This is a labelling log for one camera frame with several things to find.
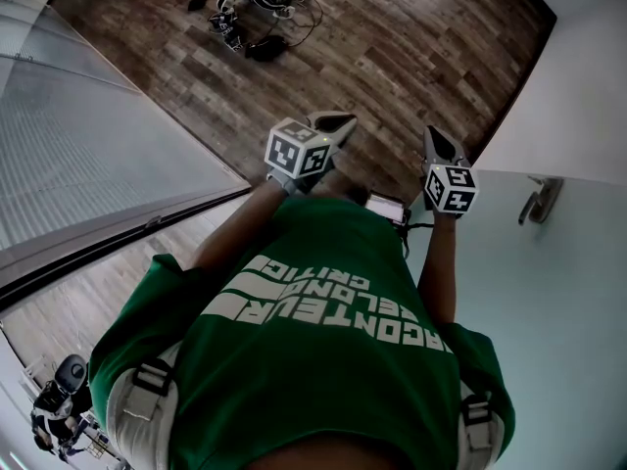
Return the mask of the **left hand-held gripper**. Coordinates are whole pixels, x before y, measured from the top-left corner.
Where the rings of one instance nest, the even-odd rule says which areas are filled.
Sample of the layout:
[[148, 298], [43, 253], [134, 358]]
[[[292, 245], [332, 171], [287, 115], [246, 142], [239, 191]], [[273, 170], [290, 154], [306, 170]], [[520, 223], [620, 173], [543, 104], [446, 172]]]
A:
[[285, 118], [269, 132], [265, 163], [268, 176], [288, 194], [309, 194], [335, 168], [332, 157], [357, 127], [357, 117], [339, 111], [314, 112], [308, 124]]

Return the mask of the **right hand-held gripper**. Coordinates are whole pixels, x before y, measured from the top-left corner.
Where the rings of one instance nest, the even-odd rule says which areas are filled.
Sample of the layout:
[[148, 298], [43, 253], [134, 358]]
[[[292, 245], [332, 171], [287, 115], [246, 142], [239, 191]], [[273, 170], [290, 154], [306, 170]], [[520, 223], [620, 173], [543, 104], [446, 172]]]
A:
[[466, 158], [440, 160], [458, 154], [458, 141], [446, 131], [427, 125], [423, 143], [426, 162], [422, 187], [426, 209], [455, 217], [466, 214], [478, 197], [476, 172]]

